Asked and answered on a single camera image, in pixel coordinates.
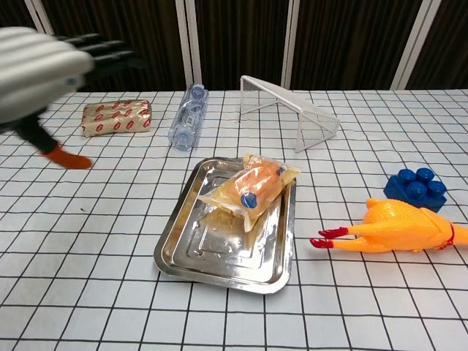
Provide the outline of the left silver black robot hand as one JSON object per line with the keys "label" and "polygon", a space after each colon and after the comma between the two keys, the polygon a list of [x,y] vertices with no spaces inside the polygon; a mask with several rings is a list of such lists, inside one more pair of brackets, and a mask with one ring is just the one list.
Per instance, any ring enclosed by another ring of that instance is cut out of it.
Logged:
{"label": "left silver black robot hand", "polygon": [[87,169],[90,159],[64,151],[39,123],[48,105],[66,93],[145,61],[125,42],[100,34],[60,37],[29,27],[1,29],[1,131],[14,132],[66,169]]}

